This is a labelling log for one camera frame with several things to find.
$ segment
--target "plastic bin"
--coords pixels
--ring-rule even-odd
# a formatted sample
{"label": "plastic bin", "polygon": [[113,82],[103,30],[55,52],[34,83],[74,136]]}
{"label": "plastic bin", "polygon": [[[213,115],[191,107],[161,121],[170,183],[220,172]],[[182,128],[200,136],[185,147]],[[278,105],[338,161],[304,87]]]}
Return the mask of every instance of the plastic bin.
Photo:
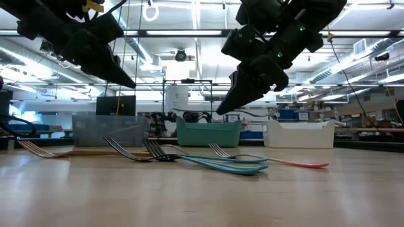
{"label": "plastic bin", "polygon": [[319,123],[263,124],[264,145],[269,148],[333,148],[334,120]]}
{"label": "plastic bin", "polygon": [[121,146],[142,147],[149,123],[146,117],[74,115],[75,146],[109,146],[102,138],[109,136]]}
{"label": "plastic bin", "polygon": [[239,145],[241,121],[229,123],[185,123],[177,118],[178,144],[181,146],[208,146],[217,143],[221,147]]}

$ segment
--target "clear plastic bin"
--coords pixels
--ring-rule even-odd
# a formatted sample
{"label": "clear plastic bin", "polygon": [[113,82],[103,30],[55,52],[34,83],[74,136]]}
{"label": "clear plastic bin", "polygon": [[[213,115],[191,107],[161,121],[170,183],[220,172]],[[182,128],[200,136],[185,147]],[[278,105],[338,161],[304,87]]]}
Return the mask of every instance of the clear plastic bin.
{"label": "clear plastic bin", "polygon": [[149,126],[146,117],[74,115],[74,145],[109,146],[102,138],[109,136],[121,146],[142,147]]}

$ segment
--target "wooden table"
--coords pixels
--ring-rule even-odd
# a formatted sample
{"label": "wooden table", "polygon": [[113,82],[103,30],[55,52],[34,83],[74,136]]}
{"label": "wooden table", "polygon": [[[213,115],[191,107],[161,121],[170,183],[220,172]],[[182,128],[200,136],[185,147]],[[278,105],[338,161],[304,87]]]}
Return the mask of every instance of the wooden table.
{"label": "wooden table", "polygon": [[[187,150],[213,155],[208,148]],[[330,152],[226,151],[318,162]],[[402,154],[334,149],[330,164],[311,170],[269,163],[263,173],[240,176],[181,160],[0,154],[0,226],[402,226]]]}

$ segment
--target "teal fork handle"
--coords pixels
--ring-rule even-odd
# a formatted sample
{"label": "teal fork handle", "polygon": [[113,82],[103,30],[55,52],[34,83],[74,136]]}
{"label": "teal fork handle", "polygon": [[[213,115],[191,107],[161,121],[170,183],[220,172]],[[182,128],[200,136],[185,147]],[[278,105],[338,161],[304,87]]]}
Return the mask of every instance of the teal fork handle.
{"label": "teal fork handle", "polygon": [[188,155],[188,154],[179,154],[181,157],[189,157],[189,158],[197,158],[204,160],[215,160],[215,161],[228,161],[232,163],[261,163],[264,161],[268,161],[267,157],[261,156],[259,159],[255,160],[238,160],[234,158],[219,158],[219,157],[209,157],[209,156],[197,156],[197,155]]}
{"label": "teal fork handle", "polygon": [[215,163],[215,162],[210,162],[210,161],[201,161],[199,159],[190,158],[187,156],[183,156],[182,159],[191,161],[191,162],[197,163],[201,166],[211,168],[214,170],[218,170],[221,172],[234,173],[234,174],[239,174],[239,175],[250,175],[253,173],[257,173],[260,170],[263,170],[268,167],[268,166],[261,166],[261,167],[257,167],[257,168],[249,167],[249,168],[240,169],[240,168],[234,168],[234,167],[239,167],[239,166],[226,165],[226,164]]}

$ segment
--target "teal plastic bin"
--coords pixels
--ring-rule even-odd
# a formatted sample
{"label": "teal plastic bin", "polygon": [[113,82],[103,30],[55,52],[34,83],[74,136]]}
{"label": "teal plastic bin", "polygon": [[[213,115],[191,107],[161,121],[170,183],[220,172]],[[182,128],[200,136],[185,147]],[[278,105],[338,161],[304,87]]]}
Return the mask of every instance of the teal plastic bin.
{"label": "teal plastic bin", "polygon": [[177,137],[180,146],[208,146],[216,143],[221,147],[239,145],[241,121],[231,123],[185,123],[177,118]]}

